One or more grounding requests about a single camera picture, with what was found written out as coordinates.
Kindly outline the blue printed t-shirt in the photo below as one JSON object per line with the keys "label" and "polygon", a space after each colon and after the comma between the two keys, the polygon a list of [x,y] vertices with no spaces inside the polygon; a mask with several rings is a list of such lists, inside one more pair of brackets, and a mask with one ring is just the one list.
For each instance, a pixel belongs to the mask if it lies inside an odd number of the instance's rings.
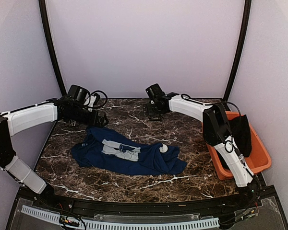
{"label": "blue printed t-shirt", "polygon": [[178,146],[168,146],[166,153],[159,148],[163,143],[141,144],[106,127],[88,127],[82,143],[71,149],[79,166],[94,166],[124,175],[177,175],[187,162],[178,158]]}

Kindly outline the round gold white brooch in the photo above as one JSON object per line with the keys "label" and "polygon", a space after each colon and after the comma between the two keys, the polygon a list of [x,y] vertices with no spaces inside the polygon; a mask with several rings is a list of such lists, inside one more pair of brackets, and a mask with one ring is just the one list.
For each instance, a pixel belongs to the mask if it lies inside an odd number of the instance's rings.
{"label": "round gold white brooch", "polygon": [[159,151],[161,153],[166,153],[168,151],[168,146],[163,144],[160,148],[159,148]]}

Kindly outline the black brooch box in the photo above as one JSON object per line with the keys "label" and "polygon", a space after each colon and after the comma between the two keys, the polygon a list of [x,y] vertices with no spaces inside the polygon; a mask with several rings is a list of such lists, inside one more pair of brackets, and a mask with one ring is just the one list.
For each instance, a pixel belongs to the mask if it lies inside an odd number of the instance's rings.
{"label": "black brooch box", "polygon": [[158,122],[158,121],[162,121],[162,120],[163,120],[162,115],[158,115],[158,116],[154,116],[154,117],[149,118],[149,121],[151,121],[151,122]]}

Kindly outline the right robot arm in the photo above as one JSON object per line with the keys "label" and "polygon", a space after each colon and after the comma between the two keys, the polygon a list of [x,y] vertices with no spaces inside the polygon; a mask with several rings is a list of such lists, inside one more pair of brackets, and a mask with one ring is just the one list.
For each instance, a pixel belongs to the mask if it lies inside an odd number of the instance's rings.
{"label": "right robot arm", "polygon": [[240,152],[224,109],[224,102],[204,103],[187,94],[165,93],[159,84],[146,88],[150,99],[143,106],[150,120],[160,121],[163,115],[177,112],[202,122],[205,142],[220,153],[231,171],[239,194],[235,203],[247,208],[259,197],[260,183]]}

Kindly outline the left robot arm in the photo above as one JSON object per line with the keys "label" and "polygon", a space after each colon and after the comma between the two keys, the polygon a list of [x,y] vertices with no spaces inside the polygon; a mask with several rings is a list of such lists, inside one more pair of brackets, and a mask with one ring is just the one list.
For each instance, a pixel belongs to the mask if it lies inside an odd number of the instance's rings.
{"label": "left robot arm", "polygon": [[28,166],[16,153],[12,137],[29,129],[57,121],[75,121],[93,127],[108,124],[105,113],[99,111],[106,105],[108,96],[101,90],[89,92],[72,85],[61,98],[52,98],[24,108],[0,112],[0,169],[17,182],[39,196],[39,201],[48,209],[58,205],[53,188]]}

